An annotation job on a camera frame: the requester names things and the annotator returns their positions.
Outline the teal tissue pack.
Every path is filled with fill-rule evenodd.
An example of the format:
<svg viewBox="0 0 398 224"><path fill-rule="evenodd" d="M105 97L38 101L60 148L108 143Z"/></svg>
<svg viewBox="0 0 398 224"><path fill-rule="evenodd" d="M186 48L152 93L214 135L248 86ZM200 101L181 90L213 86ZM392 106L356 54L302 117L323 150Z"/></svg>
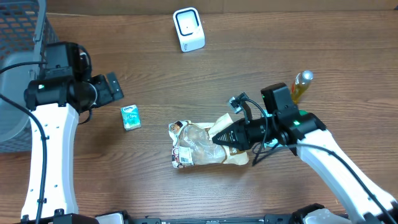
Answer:
<svg viewBox="0 0 398 224"><path fill-rule="evenodd" d="M121 115L123 118L124 129L126 131L141 127L139 109L136 105L125 106L121 108Z"/></svg>

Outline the brown nut pouch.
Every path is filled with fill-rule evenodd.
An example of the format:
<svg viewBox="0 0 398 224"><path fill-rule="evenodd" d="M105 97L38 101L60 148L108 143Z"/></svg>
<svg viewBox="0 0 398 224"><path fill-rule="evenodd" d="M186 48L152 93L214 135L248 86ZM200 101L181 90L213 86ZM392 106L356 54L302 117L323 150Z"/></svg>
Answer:
<svg viewBox="0 0 398 224"><path fill-rule="evenodd" d="M184 168L195 165L234 164L245 165L249 156L229 146L213 143L213 136L233 123L228 113L214 123L193 123L181 120L169 124L169 136L172 138L172 165Z"/></svg>

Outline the yellow drink bottle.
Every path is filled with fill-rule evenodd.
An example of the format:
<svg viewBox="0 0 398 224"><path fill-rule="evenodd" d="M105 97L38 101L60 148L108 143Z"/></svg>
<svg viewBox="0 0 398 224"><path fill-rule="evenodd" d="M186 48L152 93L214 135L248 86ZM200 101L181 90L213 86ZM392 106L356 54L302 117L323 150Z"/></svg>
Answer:
<svg viewBox="0 0 398 224"><path fill-rule="evenodd" d="M295 77L291 87L291 98L296 105L303 93L309 88L312 80L313 72L310 70L305 70Z"/></svg>

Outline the teal snack packet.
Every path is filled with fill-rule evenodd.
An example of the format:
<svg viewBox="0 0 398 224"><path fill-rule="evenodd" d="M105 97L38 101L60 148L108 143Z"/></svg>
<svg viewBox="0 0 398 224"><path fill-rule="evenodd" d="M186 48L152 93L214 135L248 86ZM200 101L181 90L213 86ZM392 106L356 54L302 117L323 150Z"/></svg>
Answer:
<svg viewBox="0 0 398 224"><path fill-rule="evenodd" d="M272 141L267 143L267 147L274 147L276 145L278 145L278 140L277 139L273 139Z"/></svg>

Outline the green lid jar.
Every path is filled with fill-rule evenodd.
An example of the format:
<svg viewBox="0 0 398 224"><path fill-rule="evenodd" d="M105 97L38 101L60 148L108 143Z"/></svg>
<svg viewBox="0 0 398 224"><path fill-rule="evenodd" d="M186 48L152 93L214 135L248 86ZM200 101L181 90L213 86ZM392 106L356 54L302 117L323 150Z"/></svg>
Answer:
<svg viewBox="0 0 398 224"><path fill-rule="evenodd" d="M300 113L301 116L308 114L308 113L307 113L306 111L304 111L304 110L300 110L299 113Z"/></svg>

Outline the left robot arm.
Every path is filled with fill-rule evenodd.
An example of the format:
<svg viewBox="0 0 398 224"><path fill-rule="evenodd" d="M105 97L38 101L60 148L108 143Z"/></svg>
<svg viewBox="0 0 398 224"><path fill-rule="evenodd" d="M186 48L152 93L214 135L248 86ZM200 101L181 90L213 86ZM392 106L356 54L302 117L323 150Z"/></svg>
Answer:
<svg viewBox="0 0 398 224"><path fill-rule="evenodd" d="M79 219L73 184L73 148L79 116L123 98L114 73L92 76L89 53L73 42L48 44L40 76L24 99L32 150L21 223L71 223Z"/></svg>

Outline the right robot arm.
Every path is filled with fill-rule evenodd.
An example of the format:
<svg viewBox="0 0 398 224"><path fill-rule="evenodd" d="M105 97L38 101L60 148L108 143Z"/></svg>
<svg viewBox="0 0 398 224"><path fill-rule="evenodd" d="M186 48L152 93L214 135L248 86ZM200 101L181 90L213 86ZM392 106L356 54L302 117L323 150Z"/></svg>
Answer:
<svg viewBox="0 0 398 224"><path fill-rule="evenodd" d="M251 116L247 94L232 97L229 104L244 118L212 141L245 151L256 143L278 140L281 149L289 149L321 177L346 210L342 217L314 203L294 212L290 223L397 223L397 200L355 165L320 119L298 109L285 83L263 88L261 95L266 109L259 119Z"/></svg>

